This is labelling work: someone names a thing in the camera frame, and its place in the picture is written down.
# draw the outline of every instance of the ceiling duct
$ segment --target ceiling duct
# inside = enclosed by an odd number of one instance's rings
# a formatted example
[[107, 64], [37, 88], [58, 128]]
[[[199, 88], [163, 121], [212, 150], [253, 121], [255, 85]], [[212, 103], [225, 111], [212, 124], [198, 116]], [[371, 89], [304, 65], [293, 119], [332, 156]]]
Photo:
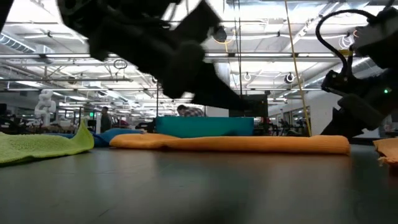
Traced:
[[29, 47], [28, 45], [10, 37], [7, 34], [0, 33], [0, 44], [3, 44], [7, 47], [10, 47], [16, 51], [25, 53], [25, 54], [32, 54], [35, 53], [36, 50], [33, 49], [32, 47]]
[[[42, 44], [35, 44], [31, 46], [24, 40], [21, 40], [16, 35], [10, 34], [8, 32], [2, 31], [0, 33], [0, 44], [5, 45], [13, 50], [16, 50], [23, 54], [53, 54], [55, 51], [50, 47]], [[37, 62], [44, 62], [50, 64], [53, 61], [47, 58], [37, 58], [34, 59]]]

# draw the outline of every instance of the yellow cable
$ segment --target yellow cable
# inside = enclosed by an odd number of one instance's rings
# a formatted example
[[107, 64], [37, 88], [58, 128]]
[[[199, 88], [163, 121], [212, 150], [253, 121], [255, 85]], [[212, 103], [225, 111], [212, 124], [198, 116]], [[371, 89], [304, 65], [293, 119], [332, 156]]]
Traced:
[[310, 120], [308, 118], [308, 113], [307, 113], [307, 106], [305, 105], [305, 99], [304, 99], [304, 91], [301, 87], [301, 82], [300, 82], [300, 77], [299, 77], [299, 71], [297, 69], [297, 61], [296, 61], [296, 56], [294, 53], [294, 44], [293, 44], [293, 35], [292, 35], [292, 27], [290, 26], [290, 19], [289, 19], [289, 10], [287, 9], [287, 0], [285, 0], [285, 9], [286, 9], [286, 16], [287, 16], [287, 25], [289, 27], [289, 35], [290, 35], [290, 44], [292, 46], [292, 55], [293, 55], [293, 62], [294, 62], [294, 70], [297, 78], [297, 83], [298, 83], [298, 88], [300, 89], [300, 95], [301, 99], [303, 101], [303, 110], [304, 110], [304, 116], [305, 120], [307, 122], [307, 128], [308, 128], [308, 133], [310, 136], [312, 136], [311, 132], [311, 125], [310, 125]]

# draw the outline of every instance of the blue fabric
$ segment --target blue fabric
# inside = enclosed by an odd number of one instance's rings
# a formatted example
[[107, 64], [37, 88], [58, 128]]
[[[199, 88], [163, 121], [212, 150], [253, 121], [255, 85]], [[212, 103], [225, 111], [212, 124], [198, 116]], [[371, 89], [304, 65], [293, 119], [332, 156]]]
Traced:
[[[48, 135], [62, 136], [68, 139], [74, 137], [74, 134], [60, 134], [60, 133], [45, 133]], [[120, 134], [142, 134], [142, 131], [139, 130], [131, 130], [124, 128], [113, 128], [105, 131], [101, 134], [92, 133], [94, 137], [94, 147], [109, 147], [109, 143], [111, 140]]]
[[252, 136], [254, 118], [158, 117], [156, 131], [179, 138]]

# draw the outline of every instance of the green towel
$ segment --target green towel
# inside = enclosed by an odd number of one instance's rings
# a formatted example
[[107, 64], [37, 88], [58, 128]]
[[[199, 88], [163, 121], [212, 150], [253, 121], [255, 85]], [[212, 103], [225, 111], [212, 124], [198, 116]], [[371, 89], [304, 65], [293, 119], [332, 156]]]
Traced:
[[81, 122], [72, 139], [46, 134], [8, 135], [0, 133], [0, 164], [30, 158], [68, 156], [94, 147], [94, 138]]

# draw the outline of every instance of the white robot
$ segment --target white robot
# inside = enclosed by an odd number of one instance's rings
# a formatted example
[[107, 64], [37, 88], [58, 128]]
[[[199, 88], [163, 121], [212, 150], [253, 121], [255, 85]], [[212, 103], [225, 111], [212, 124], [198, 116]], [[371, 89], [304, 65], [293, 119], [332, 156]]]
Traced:
[[54, 113], [57, 106], [54, 101], [51, 100], [53, 92], [51, 90], [42, 90], [39, 95], [39, 102], [35, 107], [35, 122], [34, 125], [40, 124], [40, 120], [43, 122], [43, 126], [50, 125], [50, 113]]

